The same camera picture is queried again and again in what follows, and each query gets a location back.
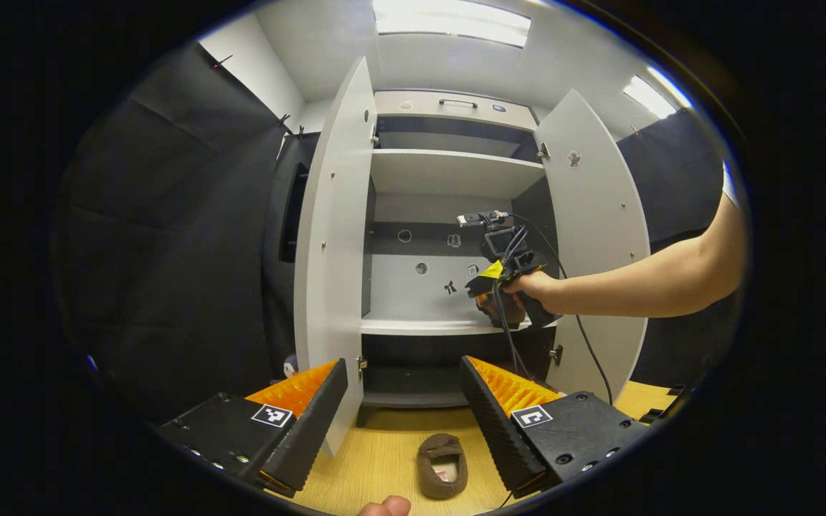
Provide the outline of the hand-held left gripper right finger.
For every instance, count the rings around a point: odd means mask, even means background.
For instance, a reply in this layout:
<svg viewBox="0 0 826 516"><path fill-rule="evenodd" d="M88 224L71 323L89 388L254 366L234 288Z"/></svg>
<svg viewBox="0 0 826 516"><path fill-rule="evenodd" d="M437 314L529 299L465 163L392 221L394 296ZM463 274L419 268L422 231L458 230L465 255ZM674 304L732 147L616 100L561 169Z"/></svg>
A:
<svg viewBox="0 0 826 516"><path fill-rule="evenodd" d="M461 389L496 471L516 499L586 476L613 462L649 427L587 391L560 396L471 356Z"/></svg>

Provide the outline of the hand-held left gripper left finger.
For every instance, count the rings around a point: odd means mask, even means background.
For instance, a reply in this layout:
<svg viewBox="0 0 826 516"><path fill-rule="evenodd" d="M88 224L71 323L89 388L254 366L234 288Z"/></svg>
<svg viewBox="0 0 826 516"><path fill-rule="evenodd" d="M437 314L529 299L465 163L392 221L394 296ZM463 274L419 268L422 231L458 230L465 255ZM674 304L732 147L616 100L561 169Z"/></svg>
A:
<svg viewBox="0 0 826 516"><path fill-rule="evenodd" d="M285 497L304 489L348 388L344 359L250 396L219 393L158 434L227 477Z"/></svg>

